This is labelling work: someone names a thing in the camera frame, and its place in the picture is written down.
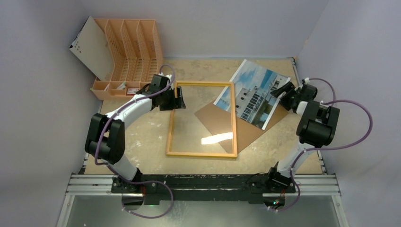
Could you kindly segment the clear frame glass pane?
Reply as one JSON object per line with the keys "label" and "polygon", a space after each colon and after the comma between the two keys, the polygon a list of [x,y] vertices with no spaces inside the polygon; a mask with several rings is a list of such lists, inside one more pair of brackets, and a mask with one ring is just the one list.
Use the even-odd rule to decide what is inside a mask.
{"label": "clear frame glass pane", "polygon": [[232,153],[231,115],[228,126],[221,132],[210,132],[196,114],[208,104],[213,104],[224,87],[182,86],[186,109],[174,111],[171,152],[179,153]]}

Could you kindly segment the building and sky photo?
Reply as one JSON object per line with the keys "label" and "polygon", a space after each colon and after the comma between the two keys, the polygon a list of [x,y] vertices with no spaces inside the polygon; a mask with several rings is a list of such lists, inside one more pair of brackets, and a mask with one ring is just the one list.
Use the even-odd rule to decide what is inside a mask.
{"label": "building and sky photo", "polygon": [[278,105],[271,92],[288,83],[290,78],[243,60],[230,81],[235,89],[236,116],[265,130]]}

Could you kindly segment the brown frame backing board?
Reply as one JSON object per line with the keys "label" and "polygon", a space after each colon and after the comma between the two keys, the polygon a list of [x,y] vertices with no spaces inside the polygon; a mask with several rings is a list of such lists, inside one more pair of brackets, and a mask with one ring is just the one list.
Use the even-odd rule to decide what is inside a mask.
{"label": "brown frame backing board", "polygon": [[[288,111],[282,106],[278,106],[265,130],[259,129],[245,120],[236,117],[237,152],[240,153],[287,115]],[[231,113],[217,107],[213,102],[196,111],[195,116],[212,135],[232,131]]]}

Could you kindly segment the yellow wooden picture frame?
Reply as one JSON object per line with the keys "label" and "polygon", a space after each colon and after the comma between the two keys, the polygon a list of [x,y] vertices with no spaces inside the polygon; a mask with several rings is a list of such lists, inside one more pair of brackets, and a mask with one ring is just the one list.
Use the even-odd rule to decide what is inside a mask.
{"label": "yellow wooden picture frame", "polygon": [[[235,104],[235,89],[234,83],[227,81],[189,81],[189,80],[177,80],[174,83],[175,88],[179,85],[183,86],[196,86],[196,87],[229,87],[231,105]],[[199,157],[199,158],[237,158],[238,148],[237,148],[237,126],[236,126],[236,115],[235,110],[231,110],[231,129],[232,129],[232,153],[196,153],[196,152],[173,152],[173,135],[174,135],[174,110],[170,113],[169,128],[167,133],[166,142],[166,155],[175,157]]]}

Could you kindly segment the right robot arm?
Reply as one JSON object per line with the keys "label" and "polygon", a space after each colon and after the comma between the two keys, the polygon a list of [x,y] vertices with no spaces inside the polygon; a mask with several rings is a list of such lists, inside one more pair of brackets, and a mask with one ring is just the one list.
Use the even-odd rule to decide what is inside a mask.
{"label": "right robot arm", "polygon": [[270,192],[281,192],[294,186],[293,176],[316,148],[329,145],[335,135],[340,111],[336,107],[315,101],[318,89],[303,82],[295,87],[288,82],[271,92],[286,110],[301,116],[296,129],[297,146],[276,163],[265,180]]}

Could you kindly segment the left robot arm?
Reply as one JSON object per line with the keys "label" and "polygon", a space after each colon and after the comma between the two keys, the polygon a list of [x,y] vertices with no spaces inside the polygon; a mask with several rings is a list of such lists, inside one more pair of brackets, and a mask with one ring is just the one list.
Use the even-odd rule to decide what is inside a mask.
{"label": "left robot arm", "polygon": [[186,108],[181,87],[174,87],[175,75],[155,74],[152,81],[138,90],[121,107],[92,116],[84,150],[97,166],[105,166],[121,180],[128,193],[140,190],[140,170],[125,156],[125,131],[141,116],[155,108],[171,111]]}

